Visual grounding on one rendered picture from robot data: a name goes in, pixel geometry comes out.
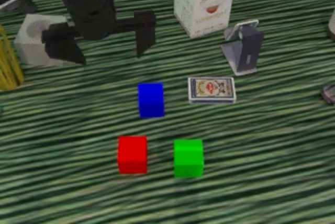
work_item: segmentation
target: phone stand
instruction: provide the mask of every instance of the phone stand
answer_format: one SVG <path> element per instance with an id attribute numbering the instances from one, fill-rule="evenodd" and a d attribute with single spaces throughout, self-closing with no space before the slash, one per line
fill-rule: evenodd
<path id="1" fill-rule="evenodd" d="M 233 29 L 225 30 L 225 39 L 234 41 L 221 46 L 226 59 L 236 76 L 251 74 L 257 71 L 257 60 L 262 48 L 264 33 L 254 26 L 243 25 L 231 35 Z"/>

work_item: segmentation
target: table surface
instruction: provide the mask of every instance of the table surface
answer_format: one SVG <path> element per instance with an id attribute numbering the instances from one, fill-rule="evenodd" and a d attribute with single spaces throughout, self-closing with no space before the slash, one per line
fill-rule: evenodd
<path id="1" fill-rule="evenodd" d="M 60 0 L 35 0 L 65 14 Z M 191 40 L 173 0 L 117 0 L 120 17 L 152 8 L 157 43 L 133 33 L 82 41 L 87 66 L 23 66 L 0 93 L 0 223 L 315 223 L 335 220 L 335 82 L 325 28 L 335 0 L 235 0 L 231 23 L 259 19 L 258 72 L 236 77 L 234 105 L 190 105 L 189 76 L 232 76 L 222 31 Z M 24 16 L 0 21 L 14 40 Z M 163 82 L 166 116 L 140 120 L 137 83 Z M 122 176 L 117 138 L 145 135 L 149 174 Z M 202 139 L 205 175 L 173 178 L 173 141 Z"/>

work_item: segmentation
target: green cube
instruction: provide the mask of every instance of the green cube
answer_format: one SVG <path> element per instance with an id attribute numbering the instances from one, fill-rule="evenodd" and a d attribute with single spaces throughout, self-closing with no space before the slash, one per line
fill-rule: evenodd
<path id="1" fill-rule="evenodd" d="M 198 178 L 204 173 L 203 141 L 174 141 L 174 176 L 176 178 Z"/>

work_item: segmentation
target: blue cube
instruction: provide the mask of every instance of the blue cube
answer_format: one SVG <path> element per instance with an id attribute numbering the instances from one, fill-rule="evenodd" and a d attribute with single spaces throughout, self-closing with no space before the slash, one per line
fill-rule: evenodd
<path id="1" fill-rule="evenodd" d="M 163 83 L 138 85 L 138 109 L 140 118 L 161 118 L 165 116 Z"/>

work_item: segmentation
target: white cube-shaped object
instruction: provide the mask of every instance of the white cube-shaped object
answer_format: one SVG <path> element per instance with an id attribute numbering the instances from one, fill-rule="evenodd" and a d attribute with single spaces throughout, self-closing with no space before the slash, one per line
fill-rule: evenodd
<path id="1" fill-rule="evenodd" d="M 174 0 L 174 15 L 191 38 L 228 27 L 232 0 Z"/>
<path id="2" fill-rule="evenodd" d="M 14 40 L 14 46 L 23 64 L 61 66 L 67 62 L 51 59 L 44 50 L 42 31 L 51 24 L 65 23 L 65 16 L 27 15 Z"/>

